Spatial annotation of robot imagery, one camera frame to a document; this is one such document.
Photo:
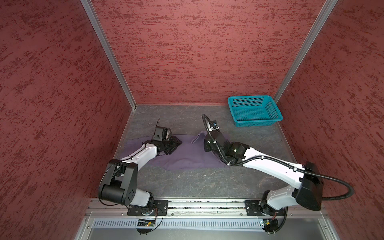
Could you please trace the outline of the purple trousers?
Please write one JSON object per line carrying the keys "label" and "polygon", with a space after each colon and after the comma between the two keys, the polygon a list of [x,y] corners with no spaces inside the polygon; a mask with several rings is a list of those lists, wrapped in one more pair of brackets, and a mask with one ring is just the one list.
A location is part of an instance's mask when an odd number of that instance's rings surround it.
{"label": "purple trousers", "polygon": [[145,165],[168,171],[228,168],[213,152],[205,152],[204,139],[206,134],[202,131],[196,136],[176,135],[182,144],[172,154],[160,153]]}

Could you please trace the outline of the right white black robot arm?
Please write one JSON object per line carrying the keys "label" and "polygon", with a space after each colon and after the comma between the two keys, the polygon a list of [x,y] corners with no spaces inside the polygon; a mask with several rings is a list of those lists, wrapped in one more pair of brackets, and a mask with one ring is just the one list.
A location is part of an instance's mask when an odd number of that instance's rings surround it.
{"label": "right white black robot arm", "polygon": [[231,143],[219,130],[206,135],[204,148],[216,154],[227,166],[257,170],[288,184],[279,190],[264,192],[258,207],[263,215],[272,216],[280,209],[296,205],[311,211],[321,210],[323,181],[312,175],[317,169],[311,163],[306,166],[295,164],[243,143]]}

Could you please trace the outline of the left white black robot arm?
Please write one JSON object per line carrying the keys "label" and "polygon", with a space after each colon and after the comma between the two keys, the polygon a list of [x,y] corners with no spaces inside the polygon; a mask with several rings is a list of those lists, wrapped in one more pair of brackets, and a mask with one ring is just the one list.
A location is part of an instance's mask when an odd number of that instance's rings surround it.
{"label": "left white black robot arm", "polygon": [[110,207],[135,206],[143,215],[151,215],[155,211],[155,200],[152,193],[137,187],[139,170],[160,153],[172,154],[181,144],[175,136],[161,141],[148,140],[131,155],[110,160],[99,184],[99,202]]}

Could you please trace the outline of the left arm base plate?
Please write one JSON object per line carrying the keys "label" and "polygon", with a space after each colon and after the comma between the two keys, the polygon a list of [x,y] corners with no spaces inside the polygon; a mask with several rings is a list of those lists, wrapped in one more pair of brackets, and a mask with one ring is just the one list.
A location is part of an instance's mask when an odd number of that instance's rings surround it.
{"label": "left arm base plate", "polygon": [[151,200],[145,207],[129,205],[127,215],[136,217],[162,217],[167,215],[168,206],[168,200]]}

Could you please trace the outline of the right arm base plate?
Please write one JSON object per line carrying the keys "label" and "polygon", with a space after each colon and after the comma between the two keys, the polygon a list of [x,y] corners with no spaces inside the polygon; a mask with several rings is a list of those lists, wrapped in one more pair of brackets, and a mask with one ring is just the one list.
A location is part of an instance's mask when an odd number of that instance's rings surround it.
{"label": "right arm base plate", "polygon": [[283,217],[285,208],[274,210],[273,208],[263,208],[259,200],[245,200],[245,210],[249,217]]}

